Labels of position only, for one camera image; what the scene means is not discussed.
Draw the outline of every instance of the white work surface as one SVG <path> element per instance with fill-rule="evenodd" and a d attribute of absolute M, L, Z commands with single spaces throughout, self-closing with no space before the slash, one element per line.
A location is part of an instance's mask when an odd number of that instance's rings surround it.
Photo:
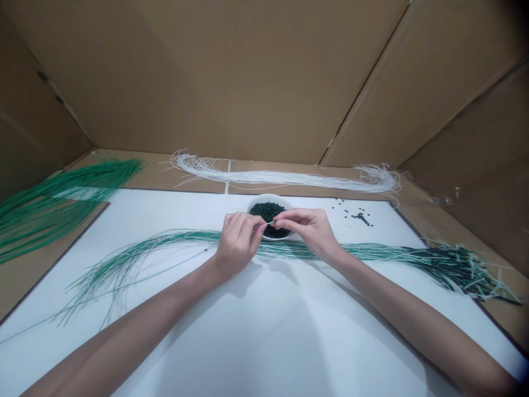
<path fill-rule="evenodd" d="M 252 198 L 120 191 L 0 327 L 0 341 L 62 309 L 75 294 L 65 288 L 116 249 L 167 229 L 221 230 L 224 215 L 246 211 Z M 340 243 L 424 246 L 387 202 L 288 200 L 297 207 L 324 208 Z M 366 218 L 373 227 L 349 217 L 359 208 L 369 214 Z M 147 258 L 138 277 L 159 272 L 201 249 L 156 252 Z M 212 254 L 198 255 L 128 288 L 118 311 L 131 310 Z M 369 265 L 435 307 L 519 376 L 525 360 L 469 297 L 444 290 L 407 265 Z M 94 336 L 110 302 L 107 295 L 89 304 L 64 327 L 48 321 L 0 344 L 0 395 L 18 396 Z M 193 307 L 115 396 L 457 394 L 371 311 L 354 288 L 322 262 L 256 257 L 241 274 Z"/>

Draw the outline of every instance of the white strip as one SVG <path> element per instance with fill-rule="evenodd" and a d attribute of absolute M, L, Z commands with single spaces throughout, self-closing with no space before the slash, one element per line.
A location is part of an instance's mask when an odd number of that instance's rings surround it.
<path fill-rule="evenodd" d="M 231 160 L 228 160 L 228 173 L 230 172 L 231 170 Z M 228 193 L 228 190 L 230 189 L 230 184 L 229 182 L 226 182 L 226 187 L 224 188 L 224 194 L 229 194 Z"/>
<path fill-rule="evenodd" d="M 215 167 L 215 158 L 199 158 L 195 155 L 178 151 L 171 156 L 171 165 L 179 170 L 195 175 L 182 183 L 185 184 L 200 178 L 228 183 L 246 184 L 279 184 L 319 186 L 332 189 L 359 191 L 364 193 L 392 194 L 402 187 L 400 176 L 388 170 L 387 164 L 361 165 L 353 167 L 360 170 L 359 179 L 331 178 L 329 176 L 313 174 L 297 174 L 282 171 L 220 171 Z"/>

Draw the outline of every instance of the bowl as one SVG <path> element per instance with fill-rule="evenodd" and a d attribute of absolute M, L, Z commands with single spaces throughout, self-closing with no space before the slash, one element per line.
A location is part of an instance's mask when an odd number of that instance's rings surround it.
<path fill-rule="evenodd" d="M 250 210 L 252 209 L 252 207 L 255 204 L 260 204 L 260 203 L 265 203 L 265 202 L 274 202 L 274 203 L 279 204 L 280 206 L 284 207 L 285 210 L 291 210 L 292 208 L 294 208 L 294 206 L 292 204 L 290 204 L 290 202 L 287 199 L 285 199 L 284 197 L 281 197 L 281 196 L 278 196 L 278 195 L 272 195 L 272 194 L 263 194 L 263 195 L 258 195 L 252 201 L 250 201 L 250 203 L 248 204 L 248 209 L 246 210 L 246 212 L 250 213 Z M 293 234 L 294 234 L 294 232 L 290 231 L 290 233 L 288 235 L 286 235 L 285 237 L 274 239 L 274 238 L 271 238 L 271 237 L 263 236 L 263 239 L 264 240 L 269 240 L 269 241 L 286 240 Z"/>

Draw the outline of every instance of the white cord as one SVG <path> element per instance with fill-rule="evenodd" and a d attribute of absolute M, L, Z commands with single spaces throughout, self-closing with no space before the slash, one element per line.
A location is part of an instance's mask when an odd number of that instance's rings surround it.
<path fill-rule="evenodd" d="M 194 175 L 193 178 L 185 180 L 178 186 L 193 180 L 204 178 L 223 183 L 319 186 L 332 189 L 383 194 L 396 193 L 402 188 L 399 174 L 388 171 L 387 164 L 353 167 L 353 169 L 360 170 L 360 179 L 345 179 L 282 171 L 239 171 L 228 173 L 220 171 L 215 167 L 215 162 L 217 160 L 219 159 L 197 157 L 195 155 L 183 153 L 183 150 L 180 150 L 171 156 L 170 163 L 174 168 Z"/>

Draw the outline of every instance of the green string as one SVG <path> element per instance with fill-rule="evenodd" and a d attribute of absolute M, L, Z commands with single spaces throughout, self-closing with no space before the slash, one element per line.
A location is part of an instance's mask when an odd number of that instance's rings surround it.
<path fill-rule="evenodd" d="M 220 232 L 212 230 L 175 229 L 124 247 L 118 254 L 114 252 L 102 259 L 85 275 L 68 286 L 68 289 L 76 289 L 78 292 L 57 316 L 61 317 L 62 323 L 67 323 L 74 313 L 83 309 L 105 291 L 113 293 L 112 304 L 114 304 L 125 287 L 146 280 L 145 278 L 130 283 L 134 278 L 134 272 L 139 271 L 143 261 L 153 251 L 170 246 L 186 248 L 207 245 L 211 248 L 217 246 L 219 239 Z M 413 266 L 427 273 L 437 284 L 450 291 L 468 294 L 482 301 L 502 297 L 511 303 L 520 304 L 516 296 L 501 281 L 490 275 L 484 263 L 473 251 L 460 246 L 441 245 L 416 249 L 361 243 L 342 244 L 342 247 L 363 261 L 397 261 Z M 304 242 L 291 240 L 278 242 L 263 240 L 257 249 L 257 255 L 291 260 L 319 260 Z"/>
<path fill-rule="evenodd" d="M 0 264 L 76 229 L 143 167 L 139 159 L 109 160 L 55 175 L 1 202 Z"/>

